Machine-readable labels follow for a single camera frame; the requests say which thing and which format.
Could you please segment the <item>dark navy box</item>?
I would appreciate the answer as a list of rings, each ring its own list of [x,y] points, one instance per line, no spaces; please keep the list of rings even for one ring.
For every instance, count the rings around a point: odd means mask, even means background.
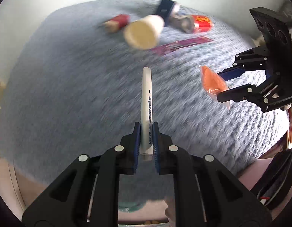
[[[160,16],[164,20],[164,26],[168,26],[170,17],[178,13],[180,4],[172,0],[160,0],[159,5],[155,9],[155,15]]]

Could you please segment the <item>white marker pen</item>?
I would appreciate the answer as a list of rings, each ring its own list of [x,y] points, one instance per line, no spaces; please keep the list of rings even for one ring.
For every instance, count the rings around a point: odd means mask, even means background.
[[[144,161],[153,158],[153,97],[152,97],[152,72],[144,67],[142,72],[142,95],[141,95],[141,138],[140,156]]]

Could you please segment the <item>red drink can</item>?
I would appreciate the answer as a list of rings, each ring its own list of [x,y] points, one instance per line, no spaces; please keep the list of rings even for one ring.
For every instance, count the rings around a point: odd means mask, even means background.
[[[181,19],[181,29],[186,33],[208,32],[213,26],[211,19],[203,15],[185,15]]]

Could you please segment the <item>small red box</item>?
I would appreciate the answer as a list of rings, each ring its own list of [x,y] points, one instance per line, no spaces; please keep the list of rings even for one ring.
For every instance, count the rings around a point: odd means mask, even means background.
[[[127,14],[120,14],[104,23],[105,29],[110,33],[115,33],[129,24],[130,16]]]

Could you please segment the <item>white paper cup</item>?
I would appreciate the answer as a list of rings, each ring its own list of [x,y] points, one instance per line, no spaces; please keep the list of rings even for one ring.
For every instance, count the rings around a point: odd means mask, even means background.
[[[128,45],[140,50],[157,46],[165,22],[159,15],[148,15],[126,26],[124,39]]]

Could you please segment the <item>orange plastic snack bag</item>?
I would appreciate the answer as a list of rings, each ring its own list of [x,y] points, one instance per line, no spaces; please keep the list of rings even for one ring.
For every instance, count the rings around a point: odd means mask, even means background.
[[[200,74],[204,91],[213,101],[219,102],[217,95],[229,90],[225,80],[207,66],[200,67]]]

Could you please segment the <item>purple wrapper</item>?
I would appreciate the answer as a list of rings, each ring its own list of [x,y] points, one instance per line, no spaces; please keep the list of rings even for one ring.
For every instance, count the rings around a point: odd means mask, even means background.
[[[166,55],[183,48],[188,48],[188,47],[192,47],[192,46],[200,45],[204,43],[210,43],[212,41],[213,40],[205,36],[199,36],[199,37],[189,38],[186,40],[179,40],[173,43],[161,45],[161,46],[150,49],[150,51],[158,55]]]

